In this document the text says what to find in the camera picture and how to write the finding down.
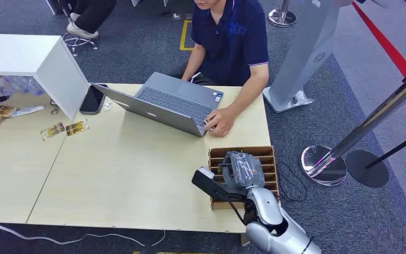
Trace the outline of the person's left hand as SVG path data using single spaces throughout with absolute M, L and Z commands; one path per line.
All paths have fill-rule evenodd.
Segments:
M 204 130 L 214 137 L 225 137 L 238 115 L 239 113 L 232 106 L 214 110 L 207 116 Z

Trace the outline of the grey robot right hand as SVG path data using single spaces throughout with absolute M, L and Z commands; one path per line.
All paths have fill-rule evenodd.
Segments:
M 241 191 L 265 186 L 261 162 L 249 153 L 229 151 L 221 165 L 224 182 L 230 188 Z

